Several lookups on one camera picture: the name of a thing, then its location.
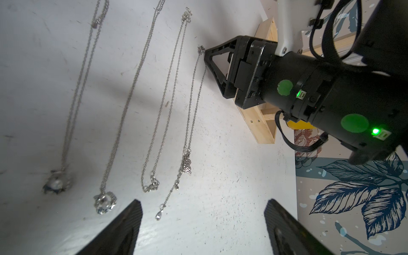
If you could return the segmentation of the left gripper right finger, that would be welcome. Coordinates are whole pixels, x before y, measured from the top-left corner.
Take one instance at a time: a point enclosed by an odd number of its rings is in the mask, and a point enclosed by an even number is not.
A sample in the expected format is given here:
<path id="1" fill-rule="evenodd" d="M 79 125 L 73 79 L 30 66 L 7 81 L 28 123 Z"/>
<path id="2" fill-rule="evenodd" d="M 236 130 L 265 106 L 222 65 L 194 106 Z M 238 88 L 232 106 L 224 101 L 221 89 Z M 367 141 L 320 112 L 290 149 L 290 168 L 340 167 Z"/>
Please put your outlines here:
<path id="1" fill-rule="evenodd" d="M 268 201 L 264 217 L 274 255 L 332 254 L 275 199 Z"/>

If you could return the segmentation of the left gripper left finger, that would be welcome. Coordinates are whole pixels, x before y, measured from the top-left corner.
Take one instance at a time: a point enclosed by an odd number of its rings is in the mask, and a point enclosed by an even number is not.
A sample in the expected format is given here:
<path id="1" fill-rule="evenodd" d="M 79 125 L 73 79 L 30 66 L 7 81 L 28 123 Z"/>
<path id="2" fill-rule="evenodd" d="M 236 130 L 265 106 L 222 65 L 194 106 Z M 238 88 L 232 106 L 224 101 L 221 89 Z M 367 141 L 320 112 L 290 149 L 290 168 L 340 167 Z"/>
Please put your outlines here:
<path id="1" fill-rule="evenodd" d="M 79 255 L 132 255 L 140 231 L 141 202 L 131 202 Z"/>

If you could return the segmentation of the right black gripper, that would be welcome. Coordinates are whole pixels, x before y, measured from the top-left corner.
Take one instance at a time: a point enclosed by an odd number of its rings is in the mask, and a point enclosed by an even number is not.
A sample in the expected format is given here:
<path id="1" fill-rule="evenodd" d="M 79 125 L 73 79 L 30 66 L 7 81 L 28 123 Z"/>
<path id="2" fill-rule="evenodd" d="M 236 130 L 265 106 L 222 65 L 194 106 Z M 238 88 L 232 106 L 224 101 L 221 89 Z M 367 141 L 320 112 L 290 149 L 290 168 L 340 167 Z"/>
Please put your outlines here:
<path id="1" fill-rule="evenodd" d="M 334 85 L 338 68 L 298 53 L 274 54 L 277 44 L 237 36 L 205 51 L 205 64 L 222 96 L 248 109 L 264 102 L 291 120 L 338 122 Z M 234 67 L 234 82 L 228 71 Z"/>

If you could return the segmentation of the wooden jewelry display stand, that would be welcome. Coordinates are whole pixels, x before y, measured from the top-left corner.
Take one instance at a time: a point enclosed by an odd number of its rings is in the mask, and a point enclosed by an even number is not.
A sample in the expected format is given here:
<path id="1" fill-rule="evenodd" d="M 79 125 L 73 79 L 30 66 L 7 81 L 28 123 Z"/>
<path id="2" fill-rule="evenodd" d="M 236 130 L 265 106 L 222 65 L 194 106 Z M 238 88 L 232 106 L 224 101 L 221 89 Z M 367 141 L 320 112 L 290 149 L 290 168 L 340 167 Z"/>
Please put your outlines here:
<path id="1" fill-rule="evenodd" d="M 278 39 L 276 22 L 274 18 L 267 19 L 259 24 L 255 33 L 256 38 L 276 41 Z M 278 107 L 264 103 L 249 109 L 239 111 L 244 118 L 248 128 L 260 144 L 274 144 L 278 128 L 275 123 L 275 114 Z M 317 128 L 306 130 L 294 130 L 296 135 L 303 135 L 308 141 L 318 139 L 320 132 Z"/>

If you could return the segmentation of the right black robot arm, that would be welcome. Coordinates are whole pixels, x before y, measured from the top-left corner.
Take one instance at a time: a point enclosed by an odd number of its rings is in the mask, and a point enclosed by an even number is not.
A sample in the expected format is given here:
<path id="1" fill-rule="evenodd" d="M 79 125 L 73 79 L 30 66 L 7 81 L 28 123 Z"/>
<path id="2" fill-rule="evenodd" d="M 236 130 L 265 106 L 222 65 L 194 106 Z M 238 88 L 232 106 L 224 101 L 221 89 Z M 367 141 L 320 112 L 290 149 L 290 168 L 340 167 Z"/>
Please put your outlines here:
<path id="1" fill-rule="evenodd" d="M 242 109 L 269 103 L 278 115 L 323 130 L 352 153 L 349 163 L 384 160 L 408 146 L 408 3 L 380 1 L 358 26 L 351 52 L 363 66 L 344 63 L 333 39 L 347 1 L 279 1 L 278 41 L 235 37 L 205 51 L 223 97 Z"/>

